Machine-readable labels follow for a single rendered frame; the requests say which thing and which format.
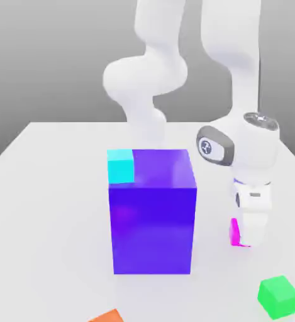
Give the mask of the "small cyan cube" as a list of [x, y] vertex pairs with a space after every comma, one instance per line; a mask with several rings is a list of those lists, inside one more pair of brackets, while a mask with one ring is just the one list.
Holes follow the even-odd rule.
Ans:
[[132, 149], [107, 150], [108, 182], [110, 184], [132, 183], [135, 178]]

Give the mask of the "large purple box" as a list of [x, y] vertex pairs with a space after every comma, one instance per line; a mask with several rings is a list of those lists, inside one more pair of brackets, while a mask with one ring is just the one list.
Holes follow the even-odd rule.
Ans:
[[132, 183], [109, 184], [115, 274], [190, 274], [197, 184], [185, 149], [132, 149]]

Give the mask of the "small magenta cube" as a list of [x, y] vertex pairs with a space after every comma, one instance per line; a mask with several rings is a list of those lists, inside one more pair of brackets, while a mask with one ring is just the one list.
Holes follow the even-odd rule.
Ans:
[[232, 218], [230, 220], [230, 228], [229, 228], [230, 245], [233, 247], [250, 248], [249, 244], [246, 244], [244, 241], [242, 241], [242, 236], [243, 236], [242, 221], [237, 218]]

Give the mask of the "small green cube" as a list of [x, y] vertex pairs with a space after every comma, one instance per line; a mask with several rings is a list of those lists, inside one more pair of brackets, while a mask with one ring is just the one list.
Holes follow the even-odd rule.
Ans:
[[262, 280], [257, 299], [271, 319], [295, 313], [295, 287], [284, 275]]

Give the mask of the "small orange cube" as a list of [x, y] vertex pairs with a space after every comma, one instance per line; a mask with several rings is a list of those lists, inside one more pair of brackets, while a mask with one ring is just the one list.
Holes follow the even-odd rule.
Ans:
[[124, 322], [124, 320], [117, 309], [112, 309], [93, 319], [90, 319], [88, 322]]

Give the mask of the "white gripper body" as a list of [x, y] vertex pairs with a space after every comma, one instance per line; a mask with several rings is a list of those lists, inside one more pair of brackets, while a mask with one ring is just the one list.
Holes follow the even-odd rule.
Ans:
[[268, 210], [241, 209], [238, 218], [240, 244], [246, 247], [259, 246], [265, 236]]

